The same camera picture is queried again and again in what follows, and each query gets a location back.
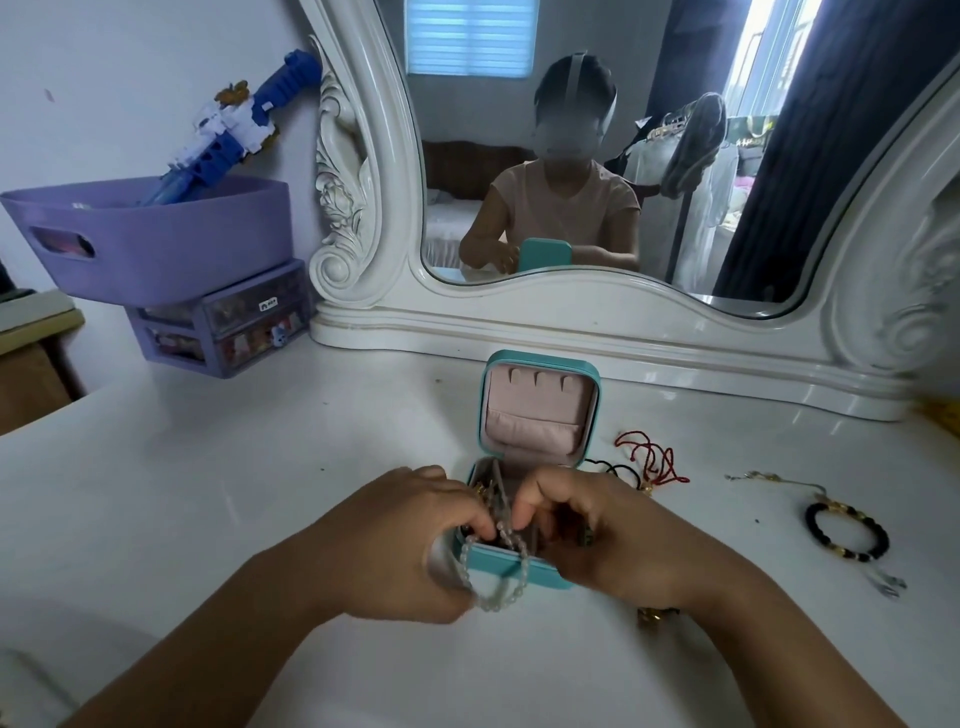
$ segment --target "black hair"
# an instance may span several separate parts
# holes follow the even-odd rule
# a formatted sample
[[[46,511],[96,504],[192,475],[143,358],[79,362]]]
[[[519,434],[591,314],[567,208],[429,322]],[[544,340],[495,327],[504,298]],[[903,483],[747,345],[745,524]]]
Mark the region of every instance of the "black hair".
[[[564,56],[554,61],[537,86],[534,94],[534,105],[537,107],[537,121],[540,121],[540,110],[562,104],[566,98],[566,82],[570,78],[570,65],[573,56]],[[584,56],[580,67],[580,81],[577,85],[577,101],[588,105],[595,110],[598,116],[607,113],[613,99],[616,98],[616,85],[613,83],[613,73],[599,58],[593,55]]]

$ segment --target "window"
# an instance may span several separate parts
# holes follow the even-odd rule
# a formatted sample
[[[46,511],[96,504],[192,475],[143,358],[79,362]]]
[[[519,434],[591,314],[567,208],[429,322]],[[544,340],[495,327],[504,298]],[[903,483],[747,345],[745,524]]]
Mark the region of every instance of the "window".
[[[539,0],[406,0],[407,73],[523,79]]]
[[[730,116],[778,114],[822,0],[754,0],[727,84]]]

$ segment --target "elastic pocket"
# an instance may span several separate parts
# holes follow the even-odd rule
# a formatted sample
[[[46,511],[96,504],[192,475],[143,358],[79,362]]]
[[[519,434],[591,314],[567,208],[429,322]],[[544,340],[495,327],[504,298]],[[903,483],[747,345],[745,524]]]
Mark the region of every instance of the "elastic pocket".
[[[565,425],[487,410],[487,435],[514,448],[569,455],[580,445],[582,425]]]

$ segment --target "pink velvet lining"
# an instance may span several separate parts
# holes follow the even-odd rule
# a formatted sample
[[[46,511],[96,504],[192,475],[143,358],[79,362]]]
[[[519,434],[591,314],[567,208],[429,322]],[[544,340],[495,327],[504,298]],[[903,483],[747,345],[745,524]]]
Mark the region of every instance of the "pink velvet lining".
[[[481,436],[517,462],[575,462],[595,403],[589,377],[499,364],[487,375]]]

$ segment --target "black beaded bracelet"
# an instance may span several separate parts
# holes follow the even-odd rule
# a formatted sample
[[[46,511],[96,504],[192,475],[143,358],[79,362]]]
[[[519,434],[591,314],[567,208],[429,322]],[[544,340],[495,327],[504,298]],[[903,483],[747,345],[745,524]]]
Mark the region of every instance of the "black beaded bracelet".
[[[817,525],[817,514],[823,513],[824,511],[829,511],[830,513],[839,513],[842,516],[848,516],[852,519],[860,521],[870,529],[871,533],[874,534],[876,537],[876,545],[869,551],[853,551],[849,548],[844,548],[843,546],[835,544],[830,540],[830,537],[824,533],[823,530],[821,530],[820,526]],[[890,549],[890,537],[887,536],[887,532],[883,530],[883,527],[870,518],[870,516],[867,514],[863,513],[862,511],[858,511],[856,508],[846,505],[845,503],[840,503],[836,500],[822,497],[818,499],[816,503],[806,509],[804,519],[806,520],[806,527],[809,529],[810,533],[813,534],[813,538],[819,541],[821,545],[829,548],[837,556],[842,556],[845,559],[851,559],[866,564],[867,562],[875,561],[876,559],[880,558]]]

